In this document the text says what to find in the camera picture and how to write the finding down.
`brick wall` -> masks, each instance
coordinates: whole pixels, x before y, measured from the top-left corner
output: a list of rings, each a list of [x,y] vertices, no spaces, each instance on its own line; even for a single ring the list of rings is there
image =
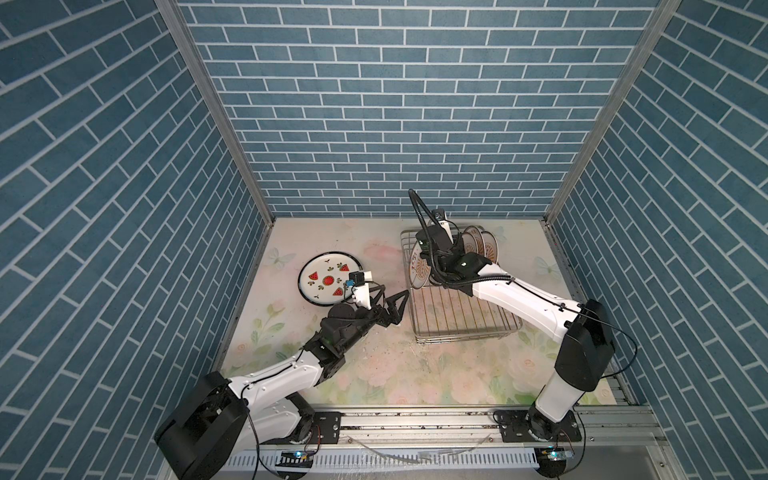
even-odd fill
[[[0,2],[0,478],[146,478],[263,227],[152,0]]]
[[[410,187],[541,216],[656,5],[214,1],[181,2],[208,71],[276,214],[309,217],[409,216]]]
[[[683,0],[555,225],[692,477],[768,466],[767,22]]]

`wire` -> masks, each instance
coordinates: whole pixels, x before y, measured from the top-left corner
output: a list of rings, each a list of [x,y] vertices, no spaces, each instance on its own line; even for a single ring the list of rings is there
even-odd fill
[[[586,316],[588,319],[592,319],[592,320],[594,320],[594,321],[595,321],[595,322],[597,322],[597,323],[602,323],[603,325],[609,326],[610,328],[612,328],[612,329],[616,330],[617,332],[621,333],[622,335],[626,336],[626,337],[627,337],[627,338],[628,338],[628,339],[629,339],[629,340],[632,342],[632,345],[634,346],[634,353],[632,354],[632,358],[629,360],[629,363],[627,363],[627,365],[626,365],[626,366],[624,366],[624,368],[620,369],[618,372],[608,373],[607,375],[603,375],[602,377],[600,377],[600,379],[606,379],[606,378],[608,378],[609,376],[616,376],[616,375],[618,375],[619,373],[622,373],[622,372],[625,372],[625,371],[627,371],[627,369],[629,369],[629,367],[631,367],[631,366],[632,366],[632,364],[634,363],[634,361],[637,359],[637,351],[639,350],[639,346],[638,346],[638,344],[637,344],[637,340],[635,340],[635,339],[634,339],[634,337],[633,337],[632,335],[630,335],[629,333],[627,333],[627,332],[623,331],[623,330],[622,330],[622,329],[620,329],[619,327],[617,327],[617,326],[615,326],[615,325],[612,325],[612,324],[611,324],[611,323],[609,323],[609,322],[605,322],[605,321],[603,321],[603,320],[599,319],[599,318],[598,318],[598,315],[597,315],[597,313],[596,313],[594,310],[590,310],[590,309],[588,309],[586,306],[584,306],[584,305],[581,305],[581,304],[580,304],[580,307],[581,307],[583,310],[587,310],[588,312],[591,312],[591,313],[592,313],[592,315],[584,315],[584,313],[583,313],[583,312],[577,312],[576,310],[572,310],[572,309],[569,309],[569,308],[568,308],[568,307],[566,307],[565,305],[562,305],[562,304],[560,304],[560,303],[556,303],[556,302],[553,302],[553,301],[552,301],[552,300],[550,300],[549,298],[547,298],[547,297],[545,297],[545,296],[542,296],[542,295],[539,295],[538,293],[534,292],[533,290],[531,290],[531,289],[527,288],[525,285],[522,285],[522,284],[518,283],[518,281],[517,281],[517,280],[515,280],[515,279],[512,279],[512,282],[513,282],[515,285],[517,285],[517,286],[519,286],[520,288],[522,288],[523,290],[525,290],[526,292],[530,293],[531,295],[537,296],[538,298],[540,298],[540,299],[544,300],[545,302],[549,302],[549,303],[551,303],[552,305],[556,306],[556,307],[557,307],[557,308],[559,308],[559,309],[562,309],[562,310],[567,310],[568,312],[576,313],[577,315]]]
[[[410,463],[410,464],[413,464],[413,465],[418,465],[418,464],[422,463],[421,460],[414,460],[412,458],[399,457],[397,455],[390,455],[389,453],[379,452],[377,450],[374,450],[374,449],[370,448],[368,445],[366,445],[365,443],[359,441],[358,439],[353,439],[352,437],[347,437],[347,438],[349,438],[350,440],[355,442],[357,445],[360,445],[365,450],[368,450],[372,454],[377,455],[377,456],[379,456],[381,458],[389,458],[389,459],[392,459],[392,460],[397,460],[398,462]]]
[[[446,222],[448,222],[448,223],[450,223],[451,225],[453,225],[453,227],[456,229],[456,232],[458,232],[458,233],[456,234],[456,239],[458,240],[458,239],[459,239],[459,238],[462,236],[462,230],[461,230],[460,228],[458,228],[458,225],[456,225],[455,223],[451,222],[451,221],[450,221],[450,220],[448,220],[447,218],[445,219],[445,221],[446,221]]]
[[[595,311],[588,309],[586,306],[581,306],[581,308],[583,308],[584,310],[587,310],[588,312],[592,312],[595,316],[597,316]],[[612,328],[612,329],[620,332],[624,336],[626,336],[632,342],[632,345],[634,347],[634,352],[632,353],[632,358],[629,359],[629,362],[627,363],[627,365],[624,366],[624,368],[619,369],[618,372],[613,372],[613,373],[608,373],[607,375],[603,375],[602,377],[600,377],[601,379],[606,379],[606,378],[608,378],[610,376],[616,376],[619,373],[623,373],[623,372],[626,372],[627,370],[629,370],[629,367],[631,367],[632,364],[634,363],[634,361],[637,360],[637,351],[639,350],[638,345],[637,345],[637,340],[635,340],[632,336],[630,336],[628,333],[626,333],[622,329],[618,328],[617,326],[613,326],[610,323],[605,323],[605,324],[608,325],[610,328]]]
[[[317,452],[320,451],[320,425],[315,424],[315,427],[317,427],[317,448],[315,449],[314,452],[312,451],[308,452],[306,450],[306,447],[309,446],[310,444],[310,440],[312,440],[312,433],[310,433],[310,437],[306,440],[306,444],[304,444],[304,453],[309,453],[311,455],[317,455]]]
[[[438,462],[440,455],[445,455],[448,457],[455,457],[457,455],[461,455],[462,453],[470,453],[478,448],[480,448],[480,445],[486,443],[491,438],[490,434],[486,435],[485,438],[477,443],[475,443],[473,446],[468,447],[466,449],[461,450],[454,450],[454,449],[443,449],[443,450],[437,450],[435,452],[418,452],[417,455],[419,455],[419,458],[422,460],[426,460],[428,462]]]
[[[500,418],[497,418],[497,417],[496,417],[496,416],[497,416],[497,414],[498,414],[500,411],[501,411],[501,410],[494,410],[494,411],[493,411],[493,413],[491,414],[491,417],[493,418],[493,421],[496,423],[496,425],[498,425],[498,426],[500,426],[500,427],[509,427],[510,425],[512,425],[512,422],[504,422],[504,421],[503,421],[503,420],[501,420]]]
[[[575,413],[575,414],[576,414],[576,416],[578,417],[578,421],[579,421],[579,422],[581,422],[581,439],[582,439],[582,441],[584,442],[584,443],[583,443],[583,445],[581,446],[581,457],[579,457],[579,459],[578,459],[578,462],[576,462],[576,465],[574,465],[572,468],[568,468],[567,470],[565,470],[564,472],[562,472],[562,473],[561,473],[561,474],[558,476],[558,479],[559,479],[559,478],[560,478],[562,475],[565,475],[566,473],[571,473],[571,472],[573,472],[573,471],[574,471],[576,468],[578,468],[578,466],[579,466],[579,465],[581,465],[581,462],[584,460],[584,455],[587,453],[587,429],[586,429],[586,427],[584,427],[584,420],[582,420],[582,419],[581,419],[581,415],[579,415],[579,412],[577,412],[577,411],[574,409],[574,413]]]
[[[262,377],[260,379],[253,380],[252,382],[246,383],[246,385],[243,387],[242,390],[240,390],[240,398],[243,398],[243,394],[245,393],[246,389],[249,389],[251,385],[257,382],[262,382],[263,380],[269,380],[275,376],[278,376],[280,373],[285,372],[286,370],[290,369],[294,363],[298,362],[301,359],[302,354],[304,353],[304,349],[299,350],[299,356],[296,357],[295,360],[293,360],[286,368],[280,370],[277,373],[273,373],[272,375]]]
[[[472,285],[474,283],[480,283],[480,282],[489,282],[489,281],[502,281],[502,282],[508,282],[514,280],[512,276],[510,275],[500,275],[500,274],[493,274],[493,275],[481,275],[477,276],[473,279],[468,280],[447,280],[445,277],[445,273],[440,270],[440,267],[435,260],[435,249],[431,248],[431,246],[434,244],[434,241],[432,240],[432,235],[429,233],[429,230],[427,229],[427,223],[426,220],[424,220],[424,215],[422,214],[422,211],[419,209],[421,207],[427,215],[429,215],[429,218],[435,223],[435,225],[439,225],[438,221],[435,219],[432,212],[429,211],[429,208],[424,204],[424,200],[421,199],[419,194],[415,192],[415,190],[410,189],[408,190],[408,196],[411,199],[411,205],[413,206],[413,211],[416,213],[416,216],[419,219],[419,224],[422,227],[422,230],[424,230],[424,234],[427,236],[427,241],[429,242],[429,255],[427,258],[429,259],[429,266],[432,268],[432,275],[435,276],[435,279],[438,280],[441,285],[443,286],[467,286]]]
[[[250,422],[250,429],[253,430],[253,437],[256,439],[256,464],[253,467],[253,476],[250,478],[250,480],[254,480],[256,478],[256,472],[259,471],[259,462],[261,461],[261,449],[259,448],[259,434],[256,433],[256,426],[253,424],[253,419],[250,418],[250,410],[248,410],[248,422]]]
[[[561,430],[561,432],[563,432],[563,435],[565,435],[565,438],[568,439],[568,444],[571,446],[571,453],[574,454],[574,457],[575,457],[576,451],[574,450],[574,444],[571,441],[571,436],[565,430]]]

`patterned plate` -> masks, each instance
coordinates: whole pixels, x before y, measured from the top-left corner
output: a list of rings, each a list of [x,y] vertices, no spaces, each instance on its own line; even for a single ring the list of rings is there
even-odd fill
[[[477,253],[478,244],[475,242],[475,238],[469,233],[462,233],[462,240],[464,240],[464,253]]]
[[[496,237],[491,232],[480,232],[482,235],[482,241],[485,247],[485,258],[498,263],[498,243],[496,243]]]
[[[466,230],[464,230],[464,233],[469,233],[472,235],[472,238],[475,239],[475,243],[478,245],[478,253],[485,257],[485,245],[482,241],[480,229],[477,227],[467,227]]]
[[[315,305],[328,306],[352,296],[352,289],[344,290],[349,272],[362,271],[355,257],[343,252],[321,253],[306,263],[299,273],[299,292]]]
[[[422,246],[417,243],[411,252],[411,264],[409,267],[411,285],[416,289],[423,287],[427,283],[429,272],[432,270],[429,263],[420,257],[421,253]]]

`table surface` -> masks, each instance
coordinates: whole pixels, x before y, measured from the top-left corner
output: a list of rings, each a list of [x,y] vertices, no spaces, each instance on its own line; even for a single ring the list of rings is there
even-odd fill
[[[510,274],[570,297],[537,220],[457,220],[479,223],[498,241],[499,264]],[[400,233],[418,222],[401,219],[280,218],[223,361],[224,376],[256,372],[293,355],[319,329],[329,307],[299,294],[297,279],[316,255],[353,255],[388,295],[406,288]],[[415,341],[409,311],[399,326],[375,326],[346,354],[335,376],[302,391],[314,405],[529,405],[554,371],[559,347],[524,323],[501,339],[441,344]],[[606,380],[582,404],[616,403]]]

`black motor housing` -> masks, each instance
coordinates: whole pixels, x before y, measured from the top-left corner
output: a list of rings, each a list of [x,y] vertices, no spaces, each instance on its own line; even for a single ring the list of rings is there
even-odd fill
[[[597,300],[588,300],[563,337],[554,370],[570,386],[584,392],[598,387],[600,378],[613,358],[613,329],[596,322],[607,322],[605,307]]]
[[[179,480],[210,478],[224,465],[248,417],[219,372],[201,377],[154,434]]]

